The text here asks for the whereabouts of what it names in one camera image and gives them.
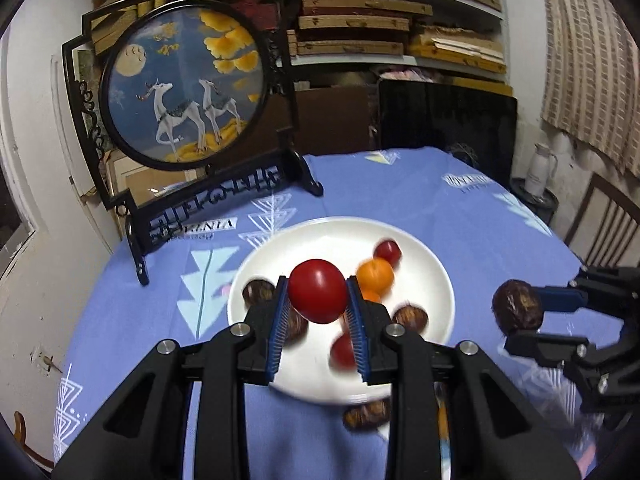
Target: orange cherry tomato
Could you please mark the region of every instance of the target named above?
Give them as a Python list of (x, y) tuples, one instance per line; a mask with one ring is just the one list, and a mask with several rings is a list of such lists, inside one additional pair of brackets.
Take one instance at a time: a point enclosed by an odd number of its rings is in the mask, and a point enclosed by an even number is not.
[(373, 303), (382, 302), (382, 300), (380, 299), (380, 295), (377, 292), (374, 292), (373, 290), (369, 290), (368, 288), (365, 288), (362, 291), (362, 299), (367, 301), (373, 301)]
[(394, 270), (388, 261), (373, 258), (358, 267), (356, 279), (360, 290), (370, 290), (384, 296), (394, 282)]

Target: white deer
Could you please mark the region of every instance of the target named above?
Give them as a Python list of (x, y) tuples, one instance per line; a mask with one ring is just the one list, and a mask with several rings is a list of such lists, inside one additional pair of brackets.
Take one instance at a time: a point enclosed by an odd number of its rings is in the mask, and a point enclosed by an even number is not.
[[(156, 120), (158, 120), (158, 131), (156, 132), (156, 142), (158, 144), (169, 144), (174, 150), (175, 160), (180, 160), (178, 152), (175, 149), (174, 140), (174, 128), (182, 124), (185, 120), (190, 119), (198, 128), (198, 151), (202, 152), (207, 149), (205, 139), (205, 124), (200, 117), (200, 111), (198, 110), (199, 104), (196, 101), (185, 101), (175, 107), (173, 110), (167, 110), (166, 106), (162, 103), (162, 96), (174, 87), (172, 83), (159, 83), (156, 79), (156, 83), (150, 85), (145, 83), (147, 92), (143, 96), (136, 95), (141, 101), (145, 101), (155, 91), (154, 95), (154, 113), (156, 114)], [(162, 136), (166, 134), (168, 140), (162, 140)]]
[[(233, 116), (236, 117), (236, 132), (240, 134), (242, 127), (240, 124), (240, 115), (238, 115), (238, 108), (236, 107), (236, 100), (220, 92), (220, 90), (218, 90), (218, 87), (211, 81), (207, 81), (206, 79), (198, 79), (198, 81), (204, 88), (202, 108), (204, 110), (204, 114), (211, 122), (211, 126), (213, 126), (213, 133), (216, 136), (216, 142), (218, 144), (222, 142), (222, 136), (220, 135), (220, 128), (218, 127), (218, 123), (216, 122), (216, 117), (219, 117), (225, 112), (230, 112)], [(211, 100), (212, 88), (216, 93), (214, 96), (215, 101)]]

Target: red tomato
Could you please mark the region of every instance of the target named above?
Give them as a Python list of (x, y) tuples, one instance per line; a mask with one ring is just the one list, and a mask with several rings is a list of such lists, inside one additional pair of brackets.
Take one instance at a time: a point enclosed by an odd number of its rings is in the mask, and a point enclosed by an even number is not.
[(299, 264), (289, 275), (287, 291), (293, 308), (312, 323), (334, 322), (349, 301), (344, 276), (326, 260)]
[(341, 370), (356, 369), (356, 357), (353, 355), (353, 345), (349, 334), (342, 334), (335, 340), (329, 353), (329, 362)]
[(395, 240), (382, 240), (373, 251), (373, 257), (382, 258), (395, 267), (402, 258), (402, 251)]

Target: blue tablecloth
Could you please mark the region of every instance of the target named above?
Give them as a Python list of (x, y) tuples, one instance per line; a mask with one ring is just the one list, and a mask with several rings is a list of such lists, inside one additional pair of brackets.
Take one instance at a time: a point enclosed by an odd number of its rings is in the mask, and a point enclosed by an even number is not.
[[(136, 279), (126, 243), (113, 255), (78, 322), (65, 360), (54, 423), (58, 459), (146, 353), (164, 338), (186, 346), (227, 326), (226, 298), (247, 255), (274, 231), (324, 216), (359, 216), (401, 228), (440, 259), (456, 298), (449, 344), (476, 341), (554, 425), (583, 469), (594, 452), (597, 419), (577, 409), (575, 387), (559, 370), (508, 356), (491, 312), (495, 289), (510, 278), (566, 285), (579, 262), (533, 213), (501, 186), (433, 148), (307, 157), (324, 185), (315, 198), (298, 187), (245, 193), (210, 206), (220, 229), (165, 244), (146, 258), (150, 285)], [(545, 332), (616, 340), (620, 322), (590, 311), (546, 314)], [(192, 478), (194, 392), (185, 454)], [(341, 406), (320, 406), (272, 388), (246, 388), (252, 480), (375, 480), (384, 477), (386, 440), (354, 434)]]

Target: white plate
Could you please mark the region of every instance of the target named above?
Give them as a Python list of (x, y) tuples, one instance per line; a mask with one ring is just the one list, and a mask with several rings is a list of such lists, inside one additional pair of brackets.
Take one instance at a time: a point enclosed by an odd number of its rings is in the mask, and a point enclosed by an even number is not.
[[(447, 271), (420, 240), (381, 222), (363, 218), (321, 218), (295, 225), (276, 234), (244, 261), (229, 292), (229, 324), (244, 320), (246, 309), (242, 289), (249, 280), (266, 278), (272, 283), (289, 276), (294, 267), (312, 258), (334, 264), (345, 278), (353, 276), (383, 238), (392, 238), (402, 251), (391, 292), (383, 303), (393, 314), (410, 301), (429, 314), (422, 336), (444, 344), (453, 329), (453, 288)], [(390, 385), (367, 386), (357, 372), (336, 372), (329, 367), (329, 350), (340, 336), (340, 323), (309, 323), (305, 339), (282, 351), (280, 369), (273, 386), (286, 394), (311, 402), (359, 404), (382, 399)]]

